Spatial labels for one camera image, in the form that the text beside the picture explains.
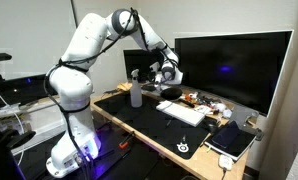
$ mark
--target desk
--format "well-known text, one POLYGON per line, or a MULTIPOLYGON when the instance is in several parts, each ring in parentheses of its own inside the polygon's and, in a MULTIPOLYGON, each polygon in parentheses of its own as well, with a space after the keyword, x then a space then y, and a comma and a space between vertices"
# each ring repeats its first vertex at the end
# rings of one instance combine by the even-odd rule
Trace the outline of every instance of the desk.
MULTIPOLYGON (((111 97, 111 95, 105 95, 102 99, 111 97)), ((130 127, 126 123, 122 122, 120 119, 112 116, 108 112, 104 111, 100 107, 96 106, 94 102, 101 100, 101 97, 94 97, 91 100, 91 107, 96 112, 107 118, 108 120, 112 121, 114 124, 118 125, 119 127, 123 128, 127 132, 135 132, 135 137, 158 151, 163 156, 169 158, 188 172, 192 173, 193 175, 197 176, 200 179, 221 179, 223 176, 222 169, 218 166, 219 154, 210 150, 207 152, 207 147, 204 145, 201 148, 198 148, 194 155, 185 160, 178 155, 174 154, 173 152, 169 151, 162 145, 158 144, 157 142, 153 141, 149 137, 145 136, 144 134, 140 133, 136 129, 130 127)), ((221 123, 225 124, 227 120, 222 119, 221 123)), ((242 179, 243 172, 246 165, 246 160, 248 157, 249 150, 243 154, 243 156, 234 164, 231 171, 226 173, 225 179, 242 179)))

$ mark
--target mouse pad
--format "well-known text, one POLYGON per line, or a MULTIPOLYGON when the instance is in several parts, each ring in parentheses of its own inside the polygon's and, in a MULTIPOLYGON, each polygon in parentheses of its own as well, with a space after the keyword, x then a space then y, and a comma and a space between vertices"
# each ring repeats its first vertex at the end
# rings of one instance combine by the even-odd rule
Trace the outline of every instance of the mouse pad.
POLYGON ((133 108, 129 93, 118 94, 95 102, 95 105, 178 156, 184 159, 190 159, 202 141, 207 137, 208 131, 202 127, 202 123, 193 127, 156 110, 158 104, 159 100, 142 95, 142 106, 140 108, 133 108), (189 147, 189 151, 186 153, 180 152, 177 146, 184 136, 189 147))

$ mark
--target wall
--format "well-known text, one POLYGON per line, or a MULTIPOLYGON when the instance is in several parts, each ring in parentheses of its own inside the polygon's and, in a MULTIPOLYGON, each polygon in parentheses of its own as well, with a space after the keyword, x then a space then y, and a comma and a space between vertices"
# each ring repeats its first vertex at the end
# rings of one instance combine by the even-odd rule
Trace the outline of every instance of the wall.
POLYGON ((75 31, 70 1, 0 0, 0 62, 6 79, 46 73, 63 54, 75 31))
POLYGON ((190 0, 137 1, 139 13, 171 47, 174 38, 294 29, 273 107, 268 118, 259 117, 257 126, 266 134, 252 146, 247 166, 260 170, 273 126, 298 56, 298 1, 190 0))
POLYGON ((261 179, 298 179, 298 61, 277 119, 261 179))
MULTIPOLYGON (((129 9, 134 6, 134 0, 74 0, 73 5, 78 23, 88 13, 96 13, 102 17, 107 17, 117 9, 129 9)), ((100 95, 104 91, 113 90, 121 82, 127 81, 126 68, 123 58, 124 49, 139 49, 138 45, 130 38, 119 40, 105 54, 98 57, 96 63, 90 68, 91 80, 94 85, 95 95, 100 95)))

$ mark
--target black monitor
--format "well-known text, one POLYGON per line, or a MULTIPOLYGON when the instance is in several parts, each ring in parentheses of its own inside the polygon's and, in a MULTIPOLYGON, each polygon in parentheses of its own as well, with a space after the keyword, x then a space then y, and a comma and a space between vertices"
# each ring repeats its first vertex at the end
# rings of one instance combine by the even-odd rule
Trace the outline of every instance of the black monitor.
MULTIPOLYGON (((16 103, 24 105, 47 97, 43 88, 44 78, 45 74, 41 74, 0 81, 0 95, 9 105, 16 103)), ((52 95, 56 94, 53 89, 51 89, 51 92, 52 95)), ((0 108, 4 106, 5 104, 0 99, 0 108)))
POLYGON ((149 80, 148 75, 150 73, 150 66, 158 62, 160 65, 163 61, 163 56, 157 52, 148 52, 141 49, 124 50, 124 58, 126 65, 127 78, 131 79, 131 72, 135 69, 139 69, 140 82, 149 80))
POLYGON ((182 84, 267 115, 292 31, 178 38, 182 84))

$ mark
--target keyboard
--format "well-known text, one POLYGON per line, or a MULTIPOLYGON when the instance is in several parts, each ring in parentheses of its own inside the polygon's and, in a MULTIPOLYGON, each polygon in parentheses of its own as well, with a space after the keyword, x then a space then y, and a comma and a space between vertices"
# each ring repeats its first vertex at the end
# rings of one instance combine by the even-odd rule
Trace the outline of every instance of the keyboard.
POLYGON ((194 127, 196 127, 206 115, 206 113, 201 113, 170 101, 161 102, 156 109, 194 127))

